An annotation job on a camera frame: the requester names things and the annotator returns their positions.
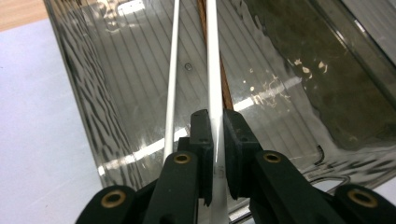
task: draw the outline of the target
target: white rod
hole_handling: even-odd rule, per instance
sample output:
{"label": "white rod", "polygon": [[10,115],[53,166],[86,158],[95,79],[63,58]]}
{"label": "white rod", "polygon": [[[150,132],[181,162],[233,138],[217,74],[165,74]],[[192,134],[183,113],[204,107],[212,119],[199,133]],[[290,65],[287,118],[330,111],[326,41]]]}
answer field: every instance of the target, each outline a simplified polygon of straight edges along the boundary
{"label": "white rod", "polygon": [[217,16],[216,0],[206,0],[209,117],[214,143],[213,192],[210,223],[223,224],[228,223],[228,211]]}
{"label": "white rod", "polygon": [[163,162],[173,153],[174,144],[174,119],[175,119],[175,92],[177,71],[177,39],[178,39],[178,12],[179,0],[175,0],[174,20],[172,29],[171,62],[169,66],[168,100],[166,105],[165,148]]}

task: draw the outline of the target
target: black plastic part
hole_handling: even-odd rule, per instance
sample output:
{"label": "black plastic part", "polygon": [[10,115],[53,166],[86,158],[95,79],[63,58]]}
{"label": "black plastic part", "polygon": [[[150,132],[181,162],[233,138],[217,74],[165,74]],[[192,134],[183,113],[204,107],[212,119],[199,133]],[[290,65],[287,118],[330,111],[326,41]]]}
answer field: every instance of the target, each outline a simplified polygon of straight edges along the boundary
{"label": "black plastic part", "polygon": [[134,213],[133,223],[143,222],[143,218],[145,217],[146,210],[149,207],[149,201],[151,200],[156,184],[157,180],[154,180],[136,192],[134,204],[137,204],[137,206],[134,206],[134,211],[131,211]]}
{"label": "black plastic part", "polygon": [[224,143],[230,194],[235,200],[250,197],[257,185],[250,166],[262,147],[244,117],[233,110],[224,110]]}
{"label": "black plastic part", "polygon": [[210,205],[213,185],[213,139],[210,118],[205,109],[191,115],[191,134],[188,151],[198,156],[200,166],[199,194],[200,198],[205,199],[205,204]]}
{"label": "black plastic part", "polygon": [[179,151],[168,156],[143,223],[196,223],[198,184],[195,154]]}
{"label": "black plastic part", "polygon": [[396,207],[392,203],[357,185],[344,185],[335,191],[334,209],[348,223],[396,223]]}
{"label": "black plastic part", "polygon": [[[114,207],[104,207],[102,200],[111,192],[123,192],[125,198],[123,202]],[[110,201],[119,200],[120,197],[113,196],[114,199],[109,198]],[[133,189],[126,186],[112,186],[99,191],[91,201],[87,204],[85,209],[77,220],[77,224],[124,224],[135,223],[136,218],[136,203],[135,192]]]}
{"label": "black plastic part", "polygon": [[271,204],[265,198],[260,188],[255,188],[251,193],[249,210],[256,224],[279,223]]}
{"label": "black plastic part", "polygon": [[345,223],[284,155],[258,152],[252,169],[279,223]]}

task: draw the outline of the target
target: screw hole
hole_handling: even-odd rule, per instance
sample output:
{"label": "screw hole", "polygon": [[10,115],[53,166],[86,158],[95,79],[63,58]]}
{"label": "screw hole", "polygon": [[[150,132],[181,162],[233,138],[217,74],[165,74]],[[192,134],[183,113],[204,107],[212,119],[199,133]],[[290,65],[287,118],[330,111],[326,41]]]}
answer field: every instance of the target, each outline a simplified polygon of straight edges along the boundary
{"label": "screw hole", "polygon": [[277,156],[277,155],[274,154],[274,153],[267,153],[267,154],[265,154],[265,155],[264,155],[264,159],[265,159],[266,161],[273,162],[273,163],[280,162],[280,157]]}
{"label": "screw hole", "polygon": [[174,162],[179,164],[188,163],[191,160],[191,157],[187,154],[179,154],[174,157]]}
{"label": "screw hole", "polygon": [[368,192],[352,189],[347,193],[347,196],[354,203],[357,203],[364,207],[375,208],[378,206],[378,201],[376,198]]}
{"label": "screw hole", "polygon": [[125,201],[126,195],[122,190],[115,189],[106,194],[101,201],[105,208],[117,207]]}

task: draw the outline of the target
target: clear plastic container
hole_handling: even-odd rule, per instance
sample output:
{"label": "clear plastic container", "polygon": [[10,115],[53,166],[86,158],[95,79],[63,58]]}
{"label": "clear plastic container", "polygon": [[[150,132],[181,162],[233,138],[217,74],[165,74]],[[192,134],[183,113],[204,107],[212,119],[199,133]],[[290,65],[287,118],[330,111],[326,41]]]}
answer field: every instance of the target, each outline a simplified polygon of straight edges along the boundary
{"label": "clear plastic container", "polygon": [[[45,3],[103,185],[142,188],[162,169],[174,2]],[[180,1],[176,139],[208,105],[198,13]],[[340,1],[219,0],[218,20],[234,109],[264,149],[312,184],[395,176],[396,69]]]}

